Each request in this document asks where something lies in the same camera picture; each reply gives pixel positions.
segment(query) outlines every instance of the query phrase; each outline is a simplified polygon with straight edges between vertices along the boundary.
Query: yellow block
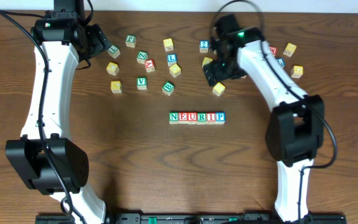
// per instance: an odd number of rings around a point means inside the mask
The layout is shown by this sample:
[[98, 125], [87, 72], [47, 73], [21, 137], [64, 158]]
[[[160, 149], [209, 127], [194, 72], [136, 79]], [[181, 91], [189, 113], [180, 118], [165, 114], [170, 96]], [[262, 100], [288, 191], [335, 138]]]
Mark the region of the yellow block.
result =
[[300, 78], [303, 75], [303, 66], [295, 65], [291, 69], [291, 77], [292, 78]]
[[178, 75], [181, 74], [181, 68], [178, 64], [174, 64], [169, 68], [169, 72], [174, 78], [176, 78]]
[[164, 40], [164, 48], [165, 48], [165, 51], [173, 50], [173, 40], [172, 40], [172, 38]]
[[288, 43], [283, 54], [288, 56], [288, 57], [291, 57], [292, 54], [295, 52], [295, 49], [296, 49], [295, 44]]
[[203, 60], [203, 66], [201, 66], [201, 67], [204, 67], [204, 65], [207, 65], [207, 64], [211, 63], [212, 61], [213, 61], [213, 59], [211, 59], [209, 57], [205, 57]]
[[212, 92], [215, 93], [217, 96], [221, 96], [225, 89], [226, 87], [222, 83], [218, 82], [214, 86], [214, 90]]
[[111, 75], [117, 75], [119, 68], [118, 65], [116, 63], [112, 63], [110, 62], [109, 65], [106, 68], [107, 72]]
[[122, 93], [122, 85], [120, 81], [111, 81], [110, 89], [113, 93]]

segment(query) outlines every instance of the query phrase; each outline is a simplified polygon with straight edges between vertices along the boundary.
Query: toy block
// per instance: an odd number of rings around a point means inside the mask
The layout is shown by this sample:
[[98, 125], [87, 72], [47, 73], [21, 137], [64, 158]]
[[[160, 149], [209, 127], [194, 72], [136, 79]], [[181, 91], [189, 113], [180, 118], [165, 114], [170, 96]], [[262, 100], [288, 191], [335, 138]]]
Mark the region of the toy block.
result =
[[122, 93], [122, 85], [120, 81], [111, 81], [110, 89], [112, 93]]
[[291, 69], [291, 77], [292, 78], [300, 78], [303, 75], [303, 66], [295, 65]]
[[146, 77], [140, 77], [136, 79], [136, 85], [138, 90], [146, 90], [147, 89], [147, 79]]
[[198, 113], [197, 124], [206, 124], [206, 113]]
[[172, 38], [164, 40], [164, 48], [165, 48], [166, 52], [173, 50], [173, 40], [172, 40]]
[[168, 54], [167, 55], [168, 67], [177, 63], [177, 55], [176, 54]]
[[276, 56], [277, 55], [277, 48], [276, 47], [271, 47], [271, 46], [269, 46], [269, 48], [270, 48], [270, 51], [272, 52], [272, 54], [274, 56]]
[[215, 93], [216, 96], [221, 96], [225, 89], [226, 89], [226, 87], [222, 83], [218, 82], [214, 86], [214, 89], [212, 92]]
[[178, 75], [181, 74], [181, 69], [178, 64], [174, 64], [169, 68], [169, 73], [176, 78]]
[[203, 65], [201, 66], [204, 67], [204, 65], [207, 65], [209, 63], [211, 63], [213, 61], [213, 59], [209, 58], [209, 57], [205, 57], [204, 60], [203, 60]]
[[137, 54], [137, 57], [136, 57], [136, 60], [137, 60], [137, 63], [143, 63], [149, 59], [149, 55], [147, 52], [143, 52], [143, 51], [140, 51], [138, 54]]
[[175, 86], [170, 82], [166, 82], [164, 84], [164, 86], [162, 87], [162, 91], [165, 94], [167, 94], [168, 96], [170, 96], [173, 93], [174, 90], [175, 90]]
[[285, 66], [284, 59], [278, 58], [278, 59], [277, 59], [277, 62], [278, 62], [278, 64], [279, 64], [282, 68]]
[[200, 53], [208, 53], [209, 51], [209, 41], [201, 40], [200, 41]]
[[187, 124], [189, 122], [186, 112], [179, 112], [178, 115], [179, 115], [179, 118], [178, 118], [179, 124]]
[[206, 124], [215, 124], [215, 123], [216, 123], [216, 114], [206, 113]]
[[135, 47], [136, 46], [136, 37], [135, 35], [128, 35], [127, 39], [125, 40], [125, 44], [127, 47]]
[[296, 45], [294, 44], [291, 44], [291, 43], [288, 43], [287, 47], [285, 48], [284, 50], [284, 55], [288, 56], [288, 57], [291, 57], [292, 54], [295, 52], [295, 49], [296, 49]]
[[144, 66], [146, 68], [146, 72], [154, 72], [155, 71], [155, 66], [154, 66], [154, 61], [153, 60], [146, 60], [144, 62]]
[[119, 68], [116, 63], [110, 62], [109, 65], [107, 66], [106, 70], [110, 75], [117, 75]]
[[216, 115], [215, 124], [224, 124], [224, 122], [226, 121], [226, 115], [224, 114], [224, 112], [215, 113], [215, 115]]
[[197, 124], [197, 113], [187, 113], [188, 124]]
[[170, 124], [178, 124], [178, 113], [177, 112], [171, 112], [169, 113], [169, 123]]
[[117, 58], [121, 52], [119, 51], [118, 47], [115, 45], [111, 45], [111, 47], [107, 50], [107, 52], [109, 53], [110, 56], [112, 56], [113, 58]]

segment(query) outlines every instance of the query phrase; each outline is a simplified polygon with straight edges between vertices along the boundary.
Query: brown wood surface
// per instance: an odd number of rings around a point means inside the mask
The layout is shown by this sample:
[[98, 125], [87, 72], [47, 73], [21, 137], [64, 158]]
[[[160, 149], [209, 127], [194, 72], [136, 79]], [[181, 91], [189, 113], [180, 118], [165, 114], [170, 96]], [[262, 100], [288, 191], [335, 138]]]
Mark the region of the brown wood surface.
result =
[[[212, 13], [95, 12], [109, 40], [121, 55], [107, 52], [92, 67], [77, 71], [71, 95], [73, 142], [89, 157], [89, 182], [114, 210], [145, 213], [241, 213], [270, 210], [277, 194], [277, 168], [264, 134], [269, 111], [247, 77], [225, 81], [221, 97], [212, 93], [201, 71], [201, 39], [208, 38]], [[268, 13], [265, 35], [278, 56], [288, 42], [298, 46], [284, 56], [285, 70], [302, 65], [296, 82], [309, 94], [320, 94], [326, 119], [339, 141], [335, 165], [313, 170], [310, 211], [343, 212], [358, 223], [358, 15]], [[35, 19], [16, 17], [29, 30]], [[238, 14], [243, 26], [257, 25], [255, 14]], [[127, 34], [136, 48], [125, 46]], [[171, 37], [182, 74], [169, 74], [162, 40]], [[144, 50], [156, 72], [136, 62]], [[106, 72], [119, 64], [116, 77]], [[42, 212], [59, 212], [58, 202], [28, 190], [5, 157], [8, 139], [18, 139], [30, 106], [34, 81], [34, 46], [0, 17], [0, 223], [34, 223]], [[148, 78], [148, 90], [136, 88], [136, 77]], [[123, 94], [113, 95], [110, 81], [120, 80]], [[162, 85], [175, 84], [172, 96]], [[223, 126], [169, 125], [169, 111], [225, 111]], [[317, 164], [332, 154], [325, 134]]]

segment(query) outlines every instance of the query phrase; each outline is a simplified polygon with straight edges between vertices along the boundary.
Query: letter i block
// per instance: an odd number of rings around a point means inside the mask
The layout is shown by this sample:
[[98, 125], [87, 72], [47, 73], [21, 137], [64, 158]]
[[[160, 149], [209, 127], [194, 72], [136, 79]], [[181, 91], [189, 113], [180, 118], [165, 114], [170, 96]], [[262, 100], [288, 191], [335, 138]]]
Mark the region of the letter i block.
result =
[[154, 72], [154, 61], [153, 60], [147, 60], [144, 62], [144, 67], [146, 68], [146, 72]]
[[146, 90], [147, 89], [146, 77], [137, 78], [136, 85], [138, 90]]
[[178, 119], [179, 119], [179, 117], [178, 117], [179, 115], [178, 115], [178, 113], [176, 113], [176, 112], [171, 112], [171, 113], [169, 113], [169, 123], [170, 124], [178, 124]]
[[216, 114], [206, 113], [206, 124], [215, 124], [215, 123], [216, 123]]
[[116, 63], [110, 62], [109, 65], [107, 66], [106, 70], [110, 75], [117, 75], [119, 68]]
[[168, 54], [167, 55], [168, 67], [176, 64], [178, 62], [176, 54]]
[[279, 64], [282, 68], [285, 66], [284, 59], [278, 58], [278, 59], [277, 59], [277, 62], [278, 62], [278, 64]]
[[224, 124], [226, 121], [226, 115], [224, 112], [215, 113], [216, 115], [216, 123], [215, 124]]
[[205, 57], [204, 60], [203, 60], [203, 65], [201, 66], [204, 67], [204, 65], [207, 65], [209, 63], [211, 63], [213, 61], [213, 59], [209, 58], [209, 57]]
[[127, 39], [125, 40], [125, 44], [127, 47], [135, 47], [136, 46], [136, 37], [135, 35], [128, 35]]
[[173, 50], [173, 40], [172, 40], [172, 38], [164, 40], [164, 48], [165, 48], [166, 52]]
[[162, 87], [162, 91], [165, 94], [167, 94], [168, 96], [170, 96], [173, 93], [174, 89], [175, 89], [175, 86], [170, 82], [166, 82], [164, 84], [164, 86]]
[[188, 124], [197, 124], [197, 113], [187, 113]]
[[272, 52], [272, 54], [274, 56], [276, 56], [277, 55], [277, 48], [276, 47], [270, 47], [270, 46], [269, 46], [269, 48], [270, 48], [270, 51]]
[[120, 81], [111, 81], [110, 89], [112, 93], [122, 93], [122, 85]]
[[178, 75], [181, 74], [181, 69], [178, 64], [174, 64], [169, 68], [169, 73], [176, 78]]
[[226, 87], [222, 83], [218, 82], [214, 86], [214, 89], [212, 92], [215, 93], [216, 96], [221, 96], [225, 89], [226, 89]]
[[149, 59], [149, 55], [147, 54], [147, 52], [140, 51], [137, 54], [136, 57], [137, 63], [144, 63], [147, 59]]
[[187, 124], [189, 122], [186, 112], [179, 112], [178, 115], [179, 115], [179, 119], [178, 119], [179, 124]]
[[296, 49], [296, 45], [295, 44], [291, 44], [291, 43], [288, 43], [287, 47], [285, 48], [284, 50], [284, 55], [288, 56], [288, 57], [291, 57], [292, 54], [295, 52], [295, 49]]
[[209, 41], [202, 40], [200, 41], [200, 53], [208, 53], [209, 51]]
[[198, 113], [197, 124], [206, 124], [206, 113]]
[[292, 78], [300, 78], [303, 75], [303, 66], [295, 65], [291, 69], [291, 77]]
[[118, 47], [115, 45], [111, 45], [111, 47], [107, 50], [107, 52], [109, 53], [110, 56], [112, 56], [113, 58], [117, 58], [121, 52], [119, 51]]

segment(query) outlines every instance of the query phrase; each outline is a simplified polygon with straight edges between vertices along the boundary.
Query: white background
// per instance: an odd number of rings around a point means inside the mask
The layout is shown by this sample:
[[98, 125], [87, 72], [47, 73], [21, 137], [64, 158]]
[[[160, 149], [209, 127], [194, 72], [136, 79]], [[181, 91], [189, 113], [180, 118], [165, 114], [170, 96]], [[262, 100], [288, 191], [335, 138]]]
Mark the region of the white background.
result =
[[[214, 12], [229, 0], [91, 0], [95, 10]], [[252, 0], [264, 12], [358, 13], [358, 0]], [[0, 0], [0, 9], [53, 9], [53, 0]], [[235, 3], [227, 11], [252, 11]]]

